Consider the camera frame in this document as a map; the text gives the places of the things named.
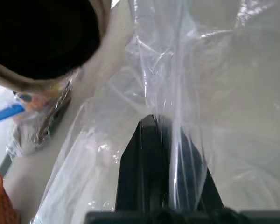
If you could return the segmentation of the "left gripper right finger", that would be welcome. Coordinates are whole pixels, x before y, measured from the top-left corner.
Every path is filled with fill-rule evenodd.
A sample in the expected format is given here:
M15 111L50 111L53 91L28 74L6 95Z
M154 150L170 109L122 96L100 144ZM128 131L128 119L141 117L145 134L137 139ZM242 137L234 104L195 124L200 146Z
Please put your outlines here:
M181 131L178 147L176 208L211 212L224 205L211 173L198 149Z

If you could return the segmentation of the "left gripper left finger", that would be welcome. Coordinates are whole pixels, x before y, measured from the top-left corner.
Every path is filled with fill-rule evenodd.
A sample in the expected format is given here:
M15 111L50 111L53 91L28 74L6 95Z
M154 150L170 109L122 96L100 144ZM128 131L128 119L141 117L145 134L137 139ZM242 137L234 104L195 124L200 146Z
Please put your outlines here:
M168 206L169 158L153 115L141 119L120 159L116 211Z

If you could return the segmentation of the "clear plastic bag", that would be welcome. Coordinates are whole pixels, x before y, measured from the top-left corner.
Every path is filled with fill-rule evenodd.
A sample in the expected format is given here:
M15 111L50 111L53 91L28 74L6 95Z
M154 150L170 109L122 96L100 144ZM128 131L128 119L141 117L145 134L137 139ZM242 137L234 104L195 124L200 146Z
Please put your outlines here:
M148 115L168 149L164 208L198 211L176 208L183 131L224 209L278 218L280 0L130 0L129 7L124 64L82 104L31 224L119 214L120 159Z

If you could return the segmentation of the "plastic bag with dark contents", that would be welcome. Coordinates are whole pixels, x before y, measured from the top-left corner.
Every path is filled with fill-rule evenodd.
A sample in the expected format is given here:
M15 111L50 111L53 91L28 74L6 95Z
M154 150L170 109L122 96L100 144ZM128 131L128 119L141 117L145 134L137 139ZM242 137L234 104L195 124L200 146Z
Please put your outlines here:
M72 79L66 79L45 95L33 95L33 99L41 100L41 108L32 109L13 119L9 132L6 151L14 157L24 157L40 151L51 139L60 120L63 118L72 98Z

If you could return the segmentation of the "orange woven basket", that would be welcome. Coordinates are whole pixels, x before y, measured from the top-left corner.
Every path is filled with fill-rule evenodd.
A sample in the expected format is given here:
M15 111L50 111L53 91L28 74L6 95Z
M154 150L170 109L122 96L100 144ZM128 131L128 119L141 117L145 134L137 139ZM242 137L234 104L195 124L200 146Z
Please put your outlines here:
M0 174L0 224L20 224L20 214L14 209L3 183L3 177Z

